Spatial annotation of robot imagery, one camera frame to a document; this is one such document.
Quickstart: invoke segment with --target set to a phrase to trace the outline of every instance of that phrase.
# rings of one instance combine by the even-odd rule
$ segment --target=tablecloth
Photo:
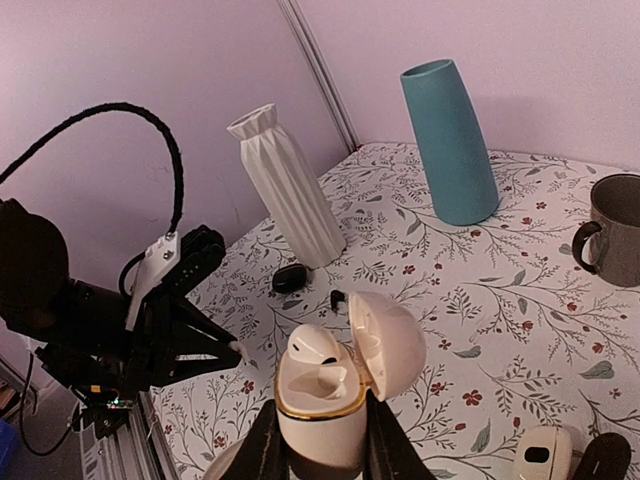
[[[190,300],[235,334],[254,366],[203,375],[153,392],[183,479],[249,429],[273,395],[291,331],[323,325],[351,341],[332,289],[377,291],[413,312],[427,365],[389,401],[436,477],[504,480],[523,431],[563,425],[575,448],[601,432],[640,440],[640,289],[580,270],[570,243],[589,216],[592,184],[619,169],[492,151],[501,202],[488,220],[452,227],[434,215],[417,148],[374,143],[320,183],[348,240],[342,257],[282,296],[272,274],[295,261],[267,219],[229,248]],[[640,478],[634,453],[629,479]]]

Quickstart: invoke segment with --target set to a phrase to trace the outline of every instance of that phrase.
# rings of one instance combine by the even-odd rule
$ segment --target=black cable
[[[67,128],[72,125],[84,120],[85,118],[92,117],[93,115],[97,115],[99,113],[104,112],[129,112],[135,115],[138,115],[149,123],[151,123],[154,127],[158,129],[158,131],[162,134],[167,143],[167,147],[169,148],[169,153],[171,154],[171,165],[173,167],[173,182],[174,182],[174,191],[173,191],[173,214],[171,216],[171,222],[169,224],[169,230],[167,233],[173,233],[178,228],[178,222],[182,218],[182,208],[184,203],[184,170],[182,168],[182,158],[180,155],[180,149],[178,148],[178,144],[176,143],[175,138],[171,134],[171,130],[167,124],[165,124],[160,118],[151,113],[149,110],[138,107],[136,105],[132,105],[126,102],[120,103],[105,103],[102,105],[97,105],[95,107],[87,108],[86,110],[78,113],[77,115],[73,115],[69,117],[64,122],[62,122],[57,127],[54,127],[47,134],[41,137],[37,142],[35,142],[29,149],[23,153],[20,158],[15,160],[11,165],[9,165],[2,174],[0,174],[0,185],[4,183],[4,181],[11,176],[13,172],[15,172],[18,168],[20,168],[29,158],[31,158],[38,150],[44,147],[47,142],[53,139],[56,135],[63,132]],[[120,273],[120,277],[118,279],[118,288],[120,293],[129,298],[130,295],[125,289],[125,280],[129,271],[134,267],[136,263],[144,258],[144,252],[136,255],[132,258],[122,269]]]
[[[31,447],[31,445],[29,445],[29,442],[27,441],[27,436],[26,436],[25,431],[24,431],[24,409],[25,409],[25,405],[26,405],[27,393],[29,392],[29,386],[31,385],[31,375],[32,374],[33,374],[33,354],[31,354],[29,356],[29,368],[27,369],[27,379],[26,379],[25,384],[24,384],[24,390],[22,391],[22,396],[20,397],[20,411],[19,411],[19,422],[18,422],[19,423],[19,427],[20,427],[20,437],[22,438],[22,443],[24,443],[25,448],[30,453],[32,453],[33,455],[35,455],[37,457],[47,457],[47,456],[51,455],[52,453],[54,453],[56,450],[58,450],[62,446],[64,441],[67,439],[67,437],[69,436],[69,434],[73,430],[73,426],[71,424],[69,424],[69,426],[65,430],[65,432],[62,435],[62,437],[60,438],[60,440],[58,440],[56,442],[56,444],[53,447],[51,447],[49,450],[47,450],[47,451],[38,452],[37,450],[34,450]]]

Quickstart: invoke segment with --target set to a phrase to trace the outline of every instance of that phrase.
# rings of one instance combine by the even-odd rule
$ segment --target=blue object
[[[436,215],[451,225],[484,220],[498,207],[498,189],[455,63],[426,63],[400,80]]]
[[[7,422],[0,420],[0,479],[5,478],[18,444],[18,433]]]

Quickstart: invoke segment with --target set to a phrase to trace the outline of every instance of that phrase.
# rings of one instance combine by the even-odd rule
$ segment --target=mug handle
[[[602,227],[598,222],[587,222],[582,225],[576,234],[573,237],[573,243],[571,244],[571,253],[573,254],[573,259],[578,262],[582,268],[584,268],[587,272],[596,274],[596,268],[593,265],[589,265],[582,259],[582,250],[584,249],[584,244],[587,243],[589,237],[594,233],[598,233],[602,231]]]

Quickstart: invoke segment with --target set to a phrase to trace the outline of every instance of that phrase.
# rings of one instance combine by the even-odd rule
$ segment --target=vase
[[[347,242],[302,150],[280,124],[274,104],[233,122],[245,170],[298,261],[324,267]]]
[[[498,189],[476,114],[453,60],[400,77],[436,216],[472,225],[498,207]]]

